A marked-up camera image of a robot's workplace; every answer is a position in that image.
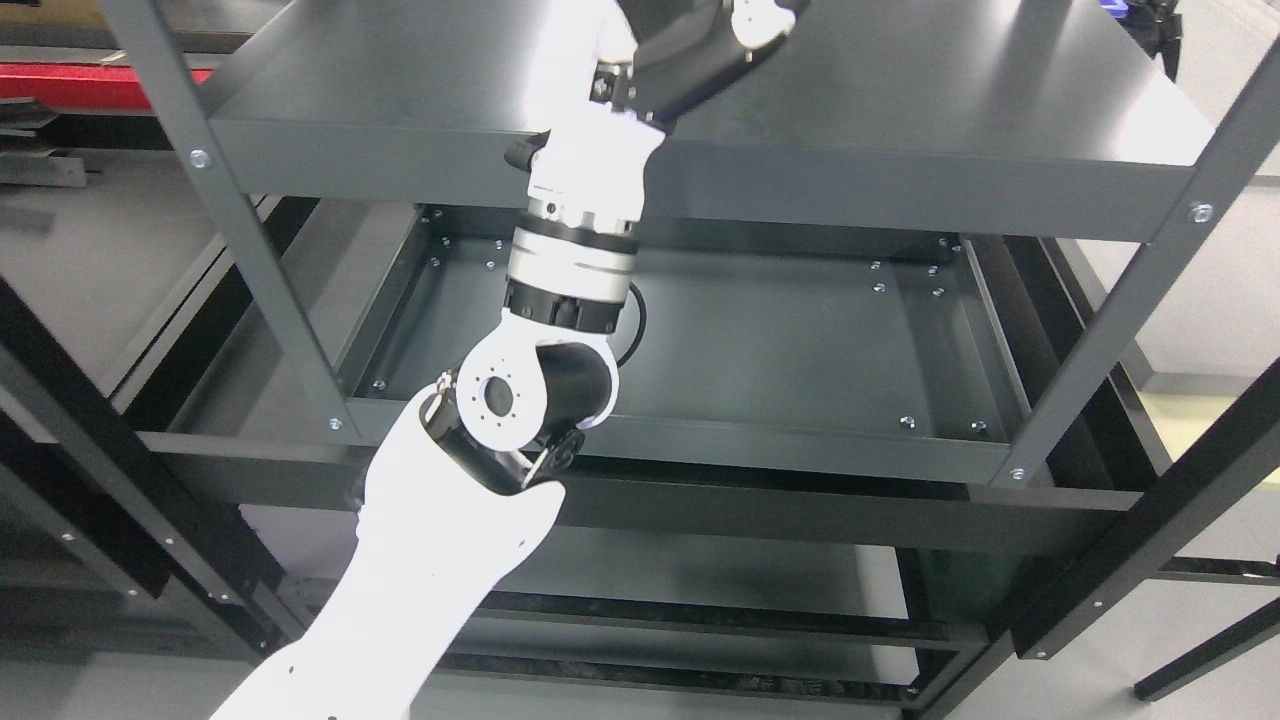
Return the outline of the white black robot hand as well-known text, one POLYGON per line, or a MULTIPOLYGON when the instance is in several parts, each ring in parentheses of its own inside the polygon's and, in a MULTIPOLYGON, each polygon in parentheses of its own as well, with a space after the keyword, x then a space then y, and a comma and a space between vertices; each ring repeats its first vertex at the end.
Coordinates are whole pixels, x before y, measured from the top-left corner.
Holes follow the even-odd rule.
POLYGON ((594 47, 550 128, 512 143, 529 174, 527 214, 600 234, 630 234, 646 165, 677 120, 776 54, 805 1, 695 1, 666 27, 634 28, 636 1, 609 1, 594 47))

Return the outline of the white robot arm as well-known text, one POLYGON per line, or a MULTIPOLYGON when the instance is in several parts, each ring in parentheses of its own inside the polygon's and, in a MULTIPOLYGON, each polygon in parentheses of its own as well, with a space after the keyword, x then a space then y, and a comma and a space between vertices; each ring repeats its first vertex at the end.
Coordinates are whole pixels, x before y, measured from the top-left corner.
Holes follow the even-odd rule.
POLYGON ((566 498, 556 457, 614 411, 609 337, 641 215, 640 202, 530 201, 495 328, 404 405, 374 454, 335 589, 214 717, 410 717, 480 603, 549 536, 566 498))

